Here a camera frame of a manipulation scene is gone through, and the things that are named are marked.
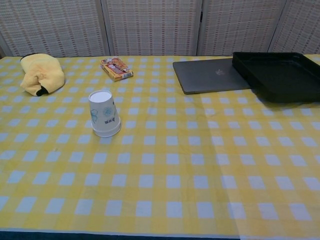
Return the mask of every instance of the black plastic tray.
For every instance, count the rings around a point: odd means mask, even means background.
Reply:
[[[264,100],[320,102],[320,66],[301,53],[234,52],[232,65]]]

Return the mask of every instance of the cardboard box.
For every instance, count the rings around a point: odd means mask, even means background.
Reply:
[[[134,72],[119,57],[103,59],[100,61],[100,64],[102,69],[114,82],[130,78],[134,75]]]

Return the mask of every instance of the yellow cloth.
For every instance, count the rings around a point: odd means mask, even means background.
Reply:
[[[20,63],[25,72],[20,86],[33,96],[50,94],[65,84],[65,74],[59,61],[50,55],[28,55]]]
[[[184,95],[172,62],[217,58],[125,56],[134,76],[117,82],[103,56],[59,58],[68,84],[41,98],[1,59],[0,229],[318,239],[318,105]],[[91,127],[100,89],[122,121],[111,138]]]

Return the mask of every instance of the paper cup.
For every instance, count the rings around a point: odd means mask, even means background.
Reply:
[[[111,137],[121,129],[121,120],[110,91],[98,90],[89,95],[91,124],[99,137]]]

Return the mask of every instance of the laptop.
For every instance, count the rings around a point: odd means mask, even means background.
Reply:
[[[232,58],[176,61],[173,68],[184,94],[250,89],[232,66]]]

